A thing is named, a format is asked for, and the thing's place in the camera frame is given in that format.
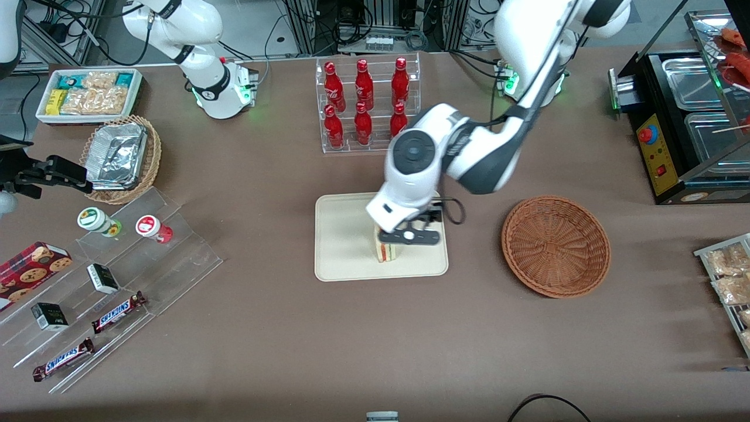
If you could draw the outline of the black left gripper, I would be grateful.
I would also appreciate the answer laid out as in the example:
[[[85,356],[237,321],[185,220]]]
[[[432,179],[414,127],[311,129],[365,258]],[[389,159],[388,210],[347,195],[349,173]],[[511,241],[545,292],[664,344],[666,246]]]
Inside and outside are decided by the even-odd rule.
[[[415,218],[407,222],[407,228],[413,230],[431,230],[431,225],[434,223],[442,223],[443,221],[443,203],[433,202],[429,204],[423,213],[420,213]]]

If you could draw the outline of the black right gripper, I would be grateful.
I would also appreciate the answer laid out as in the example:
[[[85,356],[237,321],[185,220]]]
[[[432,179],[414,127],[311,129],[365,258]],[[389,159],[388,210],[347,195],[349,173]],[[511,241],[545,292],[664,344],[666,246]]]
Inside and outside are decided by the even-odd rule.
[[[87,179],[86,168],[62,156],[49,155],[46,158],[46,173],[48,176],[34,165],[22,170],[2,165],[1,191],[26,197],[40,197],[42,189],[38,184],[46,182],[47,179],[49,185],[61,185],[83,194],[92,193],[92,184]]]

